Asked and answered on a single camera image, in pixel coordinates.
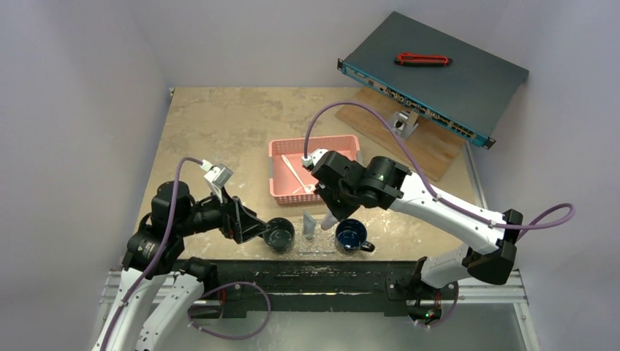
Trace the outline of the dark green mug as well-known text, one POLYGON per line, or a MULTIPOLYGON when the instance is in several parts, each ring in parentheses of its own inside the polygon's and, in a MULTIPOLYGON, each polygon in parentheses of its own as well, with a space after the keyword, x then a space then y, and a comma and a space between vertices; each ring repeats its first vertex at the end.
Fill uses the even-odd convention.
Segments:
POLYGON ((266 227, 262 238, 271 250, 274 252, 285 252, 292 248, 295 227, 290 220, 276 217, 268 221, 266 227))

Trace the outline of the dark blue mug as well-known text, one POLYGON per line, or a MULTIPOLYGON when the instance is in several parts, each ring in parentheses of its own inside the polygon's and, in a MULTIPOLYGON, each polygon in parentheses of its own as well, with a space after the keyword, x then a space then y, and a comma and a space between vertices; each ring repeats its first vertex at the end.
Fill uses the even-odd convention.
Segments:
POLYGON ((345 219, 335 229, 336 248, 346 254, 374 252, 376 247, 368 241, 365 225, 356 219, 345 219))

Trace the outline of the pink perforated plastic basket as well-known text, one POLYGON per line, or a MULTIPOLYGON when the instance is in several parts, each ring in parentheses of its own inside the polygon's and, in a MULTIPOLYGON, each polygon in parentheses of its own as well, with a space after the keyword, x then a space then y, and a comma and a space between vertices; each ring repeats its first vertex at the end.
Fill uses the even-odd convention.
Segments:
MULTIPOLYGON (((268 156, 271 166, 269 187, 278 205, 306 205, 322 202, 322 199, 314 193, 306 194, 303 190, 296 194, 293 193, 300 188, 300 184, 281 160, 281 155, 286 155, 301 179, 306 184, 315 185, 317 181, 302 166, 303 146, 303 138, 272 140, 269 143, 268 156)), ((354 135, 310 137, 309 152, 318 148, 337 151, 351 160, 363 162, 358 138, 354 135)))

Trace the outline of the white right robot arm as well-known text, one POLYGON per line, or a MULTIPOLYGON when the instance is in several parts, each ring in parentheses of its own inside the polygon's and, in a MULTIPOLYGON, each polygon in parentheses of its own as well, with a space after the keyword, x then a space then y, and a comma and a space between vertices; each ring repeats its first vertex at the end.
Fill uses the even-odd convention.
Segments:
POLYGON ((427 298, 451 282, 476 278, 503 285, 514 269, 517 235, 504 228, 520 213, 487 211, 435 187, 407 166, 376 156, 366 166, 337 151, 317 149, 302 157, 317 180, 314 192, 328 207, 322 226, 341 228, 359 208, 381 208, 423 220, 461 240, 438 257, 422 258, 410 279, 414 294, 427 298))

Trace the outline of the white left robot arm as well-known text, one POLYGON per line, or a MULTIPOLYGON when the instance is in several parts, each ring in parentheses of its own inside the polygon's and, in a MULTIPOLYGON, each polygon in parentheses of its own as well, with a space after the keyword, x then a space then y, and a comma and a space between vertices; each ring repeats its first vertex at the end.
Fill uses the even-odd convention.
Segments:
POLYGON ((218 230, 242 244, 271 228, 223 188, 195 200, 183 181, 161 184, 126 245, 120 285, 94 350, 155 350, 196 300, 213 296, 223 303, 243 284, 222 282, 217 264, 209 260, 179 263, 185 237, 218 230))

